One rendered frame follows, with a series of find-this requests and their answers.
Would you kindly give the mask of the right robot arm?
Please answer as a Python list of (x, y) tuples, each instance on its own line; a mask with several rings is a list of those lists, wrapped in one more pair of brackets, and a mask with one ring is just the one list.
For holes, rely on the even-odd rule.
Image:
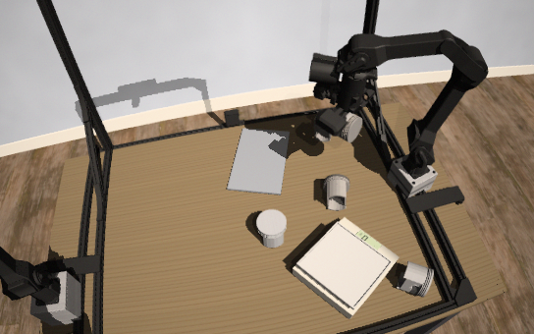
[(0, 247), (0, 279), (2, 293), (11, 301), (31, 295), (36, 298), (37, 306), (59, 303), (60, 279), (52, 280), (44, 262), (32, 265), (28, 261), (14, 259)]

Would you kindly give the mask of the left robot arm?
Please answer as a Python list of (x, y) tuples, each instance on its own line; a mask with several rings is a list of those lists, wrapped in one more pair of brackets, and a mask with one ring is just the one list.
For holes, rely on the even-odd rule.
[(413, 119), (407, 127), (410, 153), (402, 166), (417, 179), (430, 172), (427, 165), (435, 162), (433, 145), (438, 130), (464, 94), (481, 84), (489, 73), (477, 47), (469, 46), (446, 29), (390, 37), (358, 33), (338, 51), (337, 57), (313, 53), (308, 81), (316, 83), (312, 90), (315, 98), (328, 98), (335, 105), (339, 84), (345, 91), (359, 94), (368, 79), (378, 80), (376, 67), (388, 60), (440, 54), (454, 63), (451, 78), (425, 117)]

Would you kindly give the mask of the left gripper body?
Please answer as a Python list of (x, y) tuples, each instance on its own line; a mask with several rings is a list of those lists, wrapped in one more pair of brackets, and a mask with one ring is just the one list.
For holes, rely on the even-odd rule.
[(376, 92), (374, 85), (369, 82), (367, 82), (365, 86), (365, 94), (364, 91), (359, 94), (349, 93), (342, 88), (341, 84), (336, 87), (336, 90), (339, 92), (336, 101), (336, 103), (338, 103), (336, 105), (338, 110), (334, 112), (329, 108), (325, 108), (316, 117), (315, 121), (316, 125), (321, 127), (333, 137), (336, 137), (345, 127), (347, 114), (349, 112), (353, 114), (354, 111), (363, 103), (363, 95), (367, 95), (367, 99), (370, 100)]

